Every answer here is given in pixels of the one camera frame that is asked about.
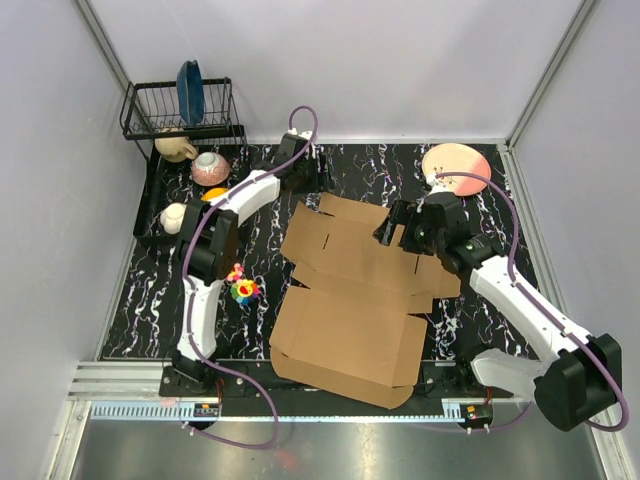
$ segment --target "blue plate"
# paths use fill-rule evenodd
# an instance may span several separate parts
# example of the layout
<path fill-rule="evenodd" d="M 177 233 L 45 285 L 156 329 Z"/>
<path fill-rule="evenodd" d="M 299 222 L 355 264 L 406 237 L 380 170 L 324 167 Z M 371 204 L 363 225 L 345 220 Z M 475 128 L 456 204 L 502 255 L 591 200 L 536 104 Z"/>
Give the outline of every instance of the blue plate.
<path fill-rule="evenodd" d="M 198 62 L 184 62 L 176 81 L 180 116 L 188 126 L 194 126 L 204 120 L 204 86 L 200 76 Z"/>

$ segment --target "ruler scale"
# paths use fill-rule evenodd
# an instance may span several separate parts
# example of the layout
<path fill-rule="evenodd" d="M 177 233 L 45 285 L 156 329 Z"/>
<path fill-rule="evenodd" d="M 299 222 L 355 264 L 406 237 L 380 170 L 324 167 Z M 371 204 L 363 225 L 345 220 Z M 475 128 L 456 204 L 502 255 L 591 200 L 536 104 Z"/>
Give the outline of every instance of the ruler scale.
<path fill-rule="evenodd" d="M 281 422 L 297 423 L 460 423 L 460 404 L 442 400 L 442 414 L 435 415 L 284 415 Z M 221 416 L 215 403 L 177 402 L 170 406 L 148 401 L 94 401 L 93 420 L 186 421 L 186 422 L 273 422 L 270 416 Z"/>

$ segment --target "white wall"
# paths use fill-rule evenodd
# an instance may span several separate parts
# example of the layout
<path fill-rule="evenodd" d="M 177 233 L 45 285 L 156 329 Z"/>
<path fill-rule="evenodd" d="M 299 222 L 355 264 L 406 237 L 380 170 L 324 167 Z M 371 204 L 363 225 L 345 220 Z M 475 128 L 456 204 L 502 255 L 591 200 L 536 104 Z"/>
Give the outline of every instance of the white wall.
<path fill-rule="evenodd" d="M 640 459 L 640 3 L 600 3 L 516 147 L 573 317 L 621 343 Z"/>
<path fill-rule="evenodd" d="M 134 82 L 229 76 L 250 140 L 505 137 L 579 0 L 91 0 Z"/>
<path fill-rule="evenodd" d="M 33 480 L 98 343 L 144 162 L 70 0 L 1 2 L 0 64 L 0 478 Z"/>

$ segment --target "rainbow toy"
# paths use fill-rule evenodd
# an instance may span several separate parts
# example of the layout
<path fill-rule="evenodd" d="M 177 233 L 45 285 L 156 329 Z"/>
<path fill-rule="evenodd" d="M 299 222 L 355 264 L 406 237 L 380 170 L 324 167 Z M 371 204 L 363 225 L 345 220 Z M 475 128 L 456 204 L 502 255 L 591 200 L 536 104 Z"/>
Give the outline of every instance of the rainbow toy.
<path fill-rule="evenodd" d="M 231 297 L 240 305 L 248 305 L 260 295 L 260 287 L 253 280 L 242 279 L 231 285 Z"/>
<path fill-rule="evenodd" d="M 227 275 L 227 282 L 237 282 L 242 278 L 242 275 L 244 275 L 244 268 L 239 263 L 236 263 L 231 273 Z"/>

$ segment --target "beige teapot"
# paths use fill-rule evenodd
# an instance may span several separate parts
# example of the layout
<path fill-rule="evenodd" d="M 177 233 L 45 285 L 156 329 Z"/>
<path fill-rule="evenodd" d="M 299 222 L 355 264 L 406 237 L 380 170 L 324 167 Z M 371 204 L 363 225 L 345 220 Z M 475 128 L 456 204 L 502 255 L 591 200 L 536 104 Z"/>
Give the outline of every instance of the beige teapot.
<path fill-rule="evenodd" d="M 168 127 L 160 131 L 177 132 L 180 130 L 178 127 Z M 198 150 L 191 145 L 187 137 L 156 138 L 154 143 L 160 155 L 171 163 L 179 163 L 187 158 L 193 160 L 198 156 Z"/>

